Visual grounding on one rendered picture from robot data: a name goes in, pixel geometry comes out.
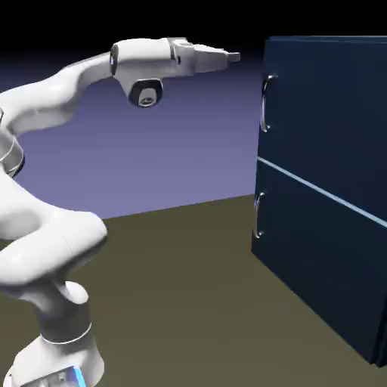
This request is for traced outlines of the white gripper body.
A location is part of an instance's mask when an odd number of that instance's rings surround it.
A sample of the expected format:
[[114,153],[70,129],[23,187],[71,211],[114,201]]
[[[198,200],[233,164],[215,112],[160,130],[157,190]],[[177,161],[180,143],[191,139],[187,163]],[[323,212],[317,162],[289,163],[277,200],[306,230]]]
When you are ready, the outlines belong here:
[[193,68],[196,73],[225,70],[229,63],[229,53],[224,49],[207,45],[193,45]]

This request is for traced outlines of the dark blue cabinet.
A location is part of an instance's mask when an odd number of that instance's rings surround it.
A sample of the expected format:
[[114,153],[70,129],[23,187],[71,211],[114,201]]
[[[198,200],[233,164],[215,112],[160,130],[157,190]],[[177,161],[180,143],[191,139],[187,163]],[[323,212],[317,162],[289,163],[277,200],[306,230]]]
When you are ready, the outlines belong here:
[[387,36],[266,41],[251,250],[387,366]]

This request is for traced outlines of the dark blue cabinet door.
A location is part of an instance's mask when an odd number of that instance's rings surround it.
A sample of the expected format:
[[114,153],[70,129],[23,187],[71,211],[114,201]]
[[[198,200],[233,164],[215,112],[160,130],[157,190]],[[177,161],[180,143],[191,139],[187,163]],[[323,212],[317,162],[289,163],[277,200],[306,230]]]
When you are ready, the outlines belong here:
[[387,365],[387,221],[265,159],[252,253],[367,362]]
[[387,36],[272,37],[259,155],[387,221]]

